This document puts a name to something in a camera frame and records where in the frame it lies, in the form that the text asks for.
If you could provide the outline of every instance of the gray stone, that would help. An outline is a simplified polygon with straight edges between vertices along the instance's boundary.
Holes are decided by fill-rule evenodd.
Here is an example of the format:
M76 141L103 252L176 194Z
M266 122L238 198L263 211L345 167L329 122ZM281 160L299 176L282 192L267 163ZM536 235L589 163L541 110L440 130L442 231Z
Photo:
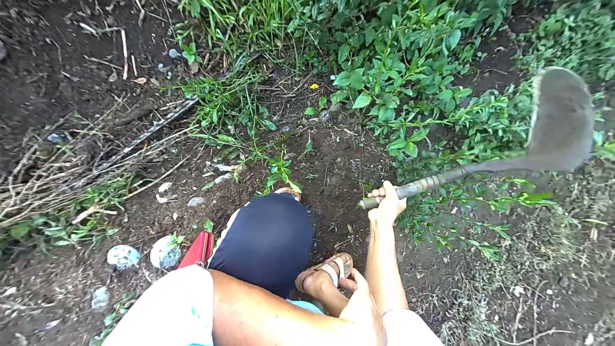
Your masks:
M180 56L181 56L181 55L177 52L177 50L176 50L175 48L171 48L171 49L169 49L169 57L170 57L171 59L175 59L175 58L178 58L178 57L180 57Z
M197 197L192 197L188 201L188 206L189 207L196 207L196 206L200 206L203 203L205 203L205 198L203 198L201 196L197 196Z
M119 270L136 266L140 258L139 250L129 245L115 245L107 252L107 263Z
M169 269L179 262L181 249L179 244L174 242L173 236L167 235L158 239L149 252L149 260L156 268Z
M217 177L216 179L214 179L214 183L219 184L221 182L225 182L229 179L232 179L232 173L227 173L225 175L221 175L219 177Z
M92 294L92 310L103 312L109 305L109 289L103 286Z

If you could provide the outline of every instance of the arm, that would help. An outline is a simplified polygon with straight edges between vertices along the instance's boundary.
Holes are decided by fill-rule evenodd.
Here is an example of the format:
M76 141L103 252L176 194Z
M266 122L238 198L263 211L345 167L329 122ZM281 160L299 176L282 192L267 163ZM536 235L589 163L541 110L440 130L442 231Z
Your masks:
M209 272L213 278L216 346L333 345L340 340L386 344L381 320L378 328L368 323L318 315L222 272Z
M390 182L374 190L370 196L386 197L376 209L369 211L370 243L367 251L365 276L370 292L381 315L398 309L408 309L408 301L399 276L395 252L395 218L406 209L406 199L399 200Z

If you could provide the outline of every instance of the dry leaf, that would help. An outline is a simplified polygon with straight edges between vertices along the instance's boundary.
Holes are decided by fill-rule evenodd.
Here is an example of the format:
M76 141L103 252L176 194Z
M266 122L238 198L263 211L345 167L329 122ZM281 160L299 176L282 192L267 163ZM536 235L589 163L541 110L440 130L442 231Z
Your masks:
M164 191L167 191L171 185L173 185L172 182L166 182L163 183L162 185L160 185L160 187L158 188L158 192L163 193Z

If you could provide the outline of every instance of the person's right hand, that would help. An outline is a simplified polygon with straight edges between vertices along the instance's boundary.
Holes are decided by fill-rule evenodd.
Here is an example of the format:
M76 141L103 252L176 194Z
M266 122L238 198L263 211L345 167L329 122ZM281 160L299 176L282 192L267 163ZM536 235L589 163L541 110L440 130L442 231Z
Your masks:
M385 196L377 208L367 213L370 221L376 222L377 225L392 227L397 216L406 209L406 198L399 199L395 187L389 181L385 181L381 188L373 190L367 196Z

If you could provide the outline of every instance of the green leafy plant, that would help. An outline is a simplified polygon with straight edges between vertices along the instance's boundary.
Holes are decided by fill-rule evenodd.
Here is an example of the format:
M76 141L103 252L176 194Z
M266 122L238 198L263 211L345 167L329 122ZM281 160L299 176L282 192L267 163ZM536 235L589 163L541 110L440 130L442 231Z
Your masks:
M316 115L320 113L327 106L327 98L322 96L318 101L318 108L307 107L304 114L305 115Z
M180 43L180 47L183 50L183 52L181 52L181 55L184 58L186 58L186 60L188 60L189 63L192 63L192 62L202 63L203 62L203 58L201 58L196 51L196 43L190 42L188 45Z

